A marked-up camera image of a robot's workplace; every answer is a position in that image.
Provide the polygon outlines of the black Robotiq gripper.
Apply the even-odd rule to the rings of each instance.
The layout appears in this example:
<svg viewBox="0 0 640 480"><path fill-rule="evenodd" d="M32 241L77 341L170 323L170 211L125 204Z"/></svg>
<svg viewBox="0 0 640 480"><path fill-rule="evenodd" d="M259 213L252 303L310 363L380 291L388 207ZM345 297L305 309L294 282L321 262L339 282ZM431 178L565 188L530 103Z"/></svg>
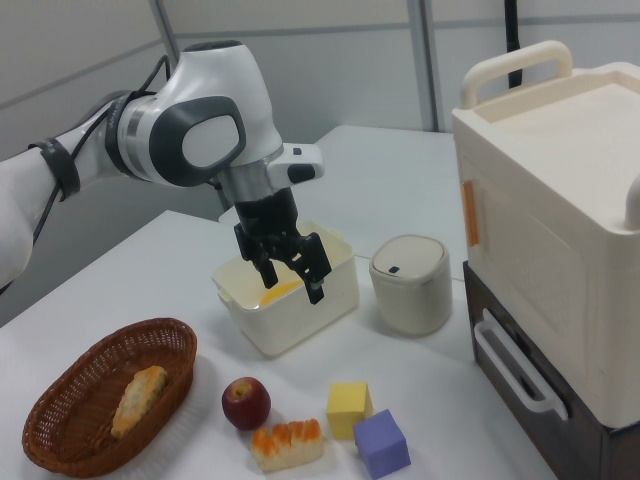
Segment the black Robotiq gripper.
<svg viewBox="0 0 640 480"><path fill-rule="evenodd" d="M261 200L238 202L239 222L234 226L240 254L251 260L271 289L278 282L272 259L284 260L302 280L308 299L316 305L324 298L323 282L332 267L318 233L300 235L298 210L290 188Z"/></svg>

